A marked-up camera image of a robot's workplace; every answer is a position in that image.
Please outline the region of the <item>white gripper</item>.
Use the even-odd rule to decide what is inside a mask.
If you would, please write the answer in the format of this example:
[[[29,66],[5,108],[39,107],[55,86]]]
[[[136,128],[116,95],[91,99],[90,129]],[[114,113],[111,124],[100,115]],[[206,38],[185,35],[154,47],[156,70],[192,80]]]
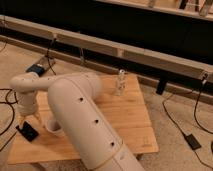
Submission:
[[[38,103],[36,99],[36,92],[28,92],[28,93],[18,93],[18,111],[21,116],[19,116],[19,127],[23,127],[25,117],[28,115],[33,115],[37,119],[37,121],[42,124],[42,119],[38,111]]]

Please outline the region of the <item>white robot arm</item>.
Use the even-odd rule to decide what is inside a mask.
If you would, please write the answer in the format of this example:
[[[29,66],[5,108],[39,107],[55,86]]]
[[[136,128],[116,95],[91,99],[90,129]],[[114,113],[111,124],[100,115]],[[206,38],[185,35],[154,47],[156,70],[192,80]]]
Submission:
[[[37,112],[39,90],[47,93],[53,116],[88,170],[145,171],[94,103],[101,91],[98,75],[73,73],[40,77],[29,72],[13,77],[10,86],[17,92],[22,116]]]

